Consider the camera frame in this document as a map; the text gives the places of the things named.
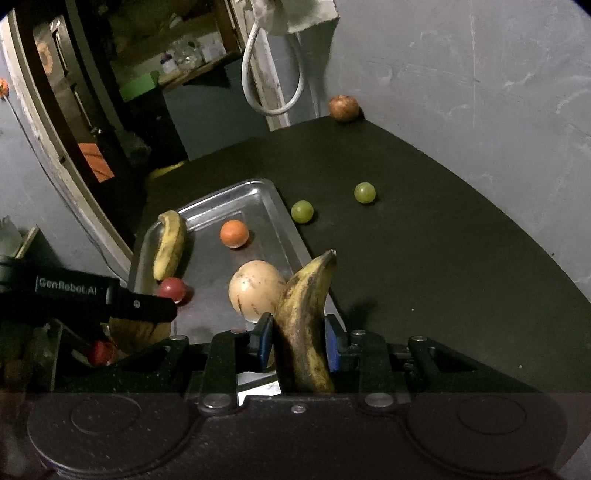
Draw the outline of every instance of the screw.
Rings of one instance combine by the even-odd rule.
[[[351,331],[351,343],[354,345],[361,345],[361,339],[365,335],[365,330],[353,330]]]
[[[306,406],[305,405],[293,405],[291,407],[291,411],[293,413],[304,413],[306,411]]]
[[[370,393],[365,397],[365,403],[373,408],[387,408],[394,403],[394,399],[387,393]]]
[[[227,393],[208,393],[203,397],[202,403],[207,408],[218,410],[232,405],[232,399]]]

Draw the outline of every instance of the wooden shelf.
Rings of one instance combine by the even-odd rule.
[[[226,65],[232,61],[239,59],[242,54],[238,51],[232,51],[230,53],[226,53],[224,56],[219,57],[214,61],[210,61],[205,65],[201,65],[193,70],[189,70],[181,74],[178,77],[171,79],[169,82],[161,84],[160,87],[162,88],[163,92],[169,92],[170,90],[175,89],[176,87],[180,87],[181,85],[190,82],[191,80],[203,75],[204,73],[211,72],[214,68]]]
[[[215,16],[213,14],[202,15],[130,45],[119,54],[118,60],[126,65],[135,65],[166,51],[173,41],[186,34],[201,36],[216,31]]]

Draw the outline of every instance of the red ball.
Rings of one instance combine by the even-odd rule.
[[[175,303],[181,303],[187,296],[187,284],[180,278],[165,278],[158,288],[158,297],[173,299]]]
[[[101,342],[97,340],[92,344],[88,353],[88,363],[93,367],[104,367],[115,361],[117,349],[111,342]]]

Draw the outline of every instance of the banana peel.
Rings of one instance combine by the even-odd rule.
[[[157,281],[174,277],[183,256],[187,236],[187,225],[183,217],[174,210],[161,213],[158,220],[164,225],[160,244],[154,258],[153,275]]]
[[[330,393],[324,339],[324,304],[336,267],[328,250],[310,261],[288,282],[273,324],[273,347],[283,393]]]

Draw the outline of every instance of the yellow object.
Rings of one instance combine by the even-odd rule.
[[[335,266],[336,253],[328,250],[290,278],[279,300],[273,347],[283,393],[335,390],[324,351],[324,304]]]
[[[183,160],[181,162],[175,163],[174,165],[170,165],[168,167],[156,168],[156,170],[152,170],[149,173],[148,180],[157,179],[158,177],[161,177],[162,175],[164,175],[165,173],[168,173],[169,171],[173,171],[179,167],[182,167],[183,165],[185,165],[185,163],[189,163],[189,162],[187,160]]]
[[[158,220],[164,225],[160,245],[154,258],[154,279],[164,280],[174,277],[178,263],[183,256],[187,226],[178,212],[169,210],[158,215]]]
[[[168,338],[171,324],[111,318],[109,333],[117,348],[129,354]]]

